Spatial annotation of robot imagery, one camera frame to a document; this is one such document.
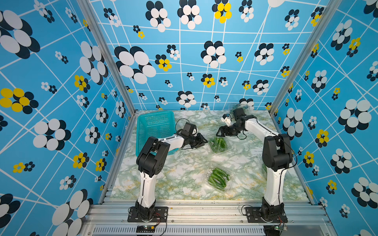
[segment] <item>cable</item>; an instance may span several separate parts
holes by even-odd
[[[177,129],[176,129],[176,126],[177,126],[177,123],[178,123],[180,120],[187,120],[187,121],[190,123],[190,121],[189,121],[188,119],[186,119],[186,118],[181,118],[181,119],[179,119],[179,120],[176,122],[176,125],[175,125],[175,130],[176,130],[176,132],[178,132]]]
[[[246,138],[247,138],[247,135],[245,135],[244,130],[243,130],[243,134],[244,134],[244,136],[245,136],[244,139],[246,139]],[[237,137],[238,139],[240,139],[240,140],[244,140],[244,139],[239,138],[239,136],[236,136],[236,137]]]

